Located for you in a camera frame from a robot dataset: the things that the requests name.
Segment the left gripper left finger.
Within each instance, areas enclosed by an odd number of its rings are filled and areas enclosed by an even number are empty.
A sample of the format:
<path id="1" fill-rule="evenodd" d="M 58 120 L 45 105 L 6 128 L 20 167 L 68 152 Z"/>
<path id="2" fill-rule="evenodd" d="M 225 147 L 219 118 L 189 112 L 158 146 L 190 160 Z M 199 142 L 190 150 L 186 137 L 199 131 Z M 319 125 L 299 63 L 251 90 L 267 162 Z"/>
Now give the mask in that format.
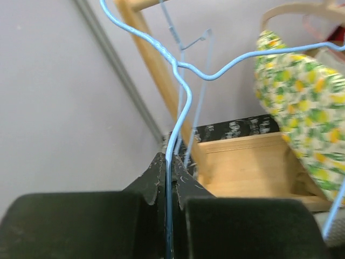
<path id="1" fill-rule="evenodd" d="M 125 192 L 139 193 L 146 204 L 153 210 L 149 215 L 152 226 L 149 232 L 153 240 L 149 242 L 154 247 L 156 258 L 165 258 L 165 154 L 158 152 L 149 167 L 125 189 Z"/>

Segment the lemon print skirt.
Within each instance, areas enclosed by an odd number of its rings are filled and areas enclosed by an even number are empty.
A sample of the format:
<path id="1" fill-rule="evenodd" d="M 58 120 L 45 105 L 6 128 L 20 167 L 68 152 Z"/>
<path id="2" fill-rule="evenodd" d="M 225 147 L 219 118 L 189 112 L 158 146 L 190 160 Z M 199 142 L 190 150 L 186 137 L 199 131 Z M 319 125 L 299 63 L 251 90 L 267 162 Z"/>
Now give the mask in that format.
<path id="1" fill-rule="evenodd" d="M 328 200 L 344 179 L 344 76 L 301 53 L 258 56 L 256 95 Z"/>

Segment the wooden hanger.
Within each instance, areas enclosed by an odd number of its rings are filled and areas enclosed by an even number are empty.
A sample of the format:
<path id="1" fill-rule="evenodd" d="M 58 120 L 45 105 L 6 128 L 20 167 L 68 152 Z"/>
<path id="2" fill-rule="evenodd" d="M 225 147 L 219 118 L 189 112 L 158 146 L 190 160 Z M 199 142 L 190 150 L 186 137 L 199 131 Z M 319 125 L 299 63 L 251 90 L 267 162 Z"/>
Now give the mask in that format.
<path id="1" fill-rule="evenodd" d="M 344 25 L 344 7 L 338 7 L 335 1 L 323 1 L 321 3 L 296 2 L 277 6 L 264 13 L 261 19 L 261 30 L 266 29 L 271 18 L 289 13 L 315 15 Z"/>

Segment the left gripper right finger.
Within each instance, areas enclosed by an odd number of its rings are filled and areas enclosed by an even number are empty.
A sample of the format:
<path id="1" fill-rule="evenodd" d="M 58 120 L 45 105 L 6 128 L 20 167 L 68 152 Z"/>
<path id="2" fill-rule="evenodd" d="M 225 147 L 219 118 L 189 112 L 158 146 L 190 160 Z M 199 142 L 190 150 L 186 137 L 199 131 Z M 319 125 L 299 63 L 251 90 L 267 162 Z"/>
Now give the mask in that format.
<path id="1" fill-rule="evenodd" d="M 185 168 L 179 156 L 173 156 L 171 162 L 172 177 L 172 241 L 173 258 L 189 257 L 189 242 L 185 218 L 185 202 L 187 199 L 214 198 Z"/>

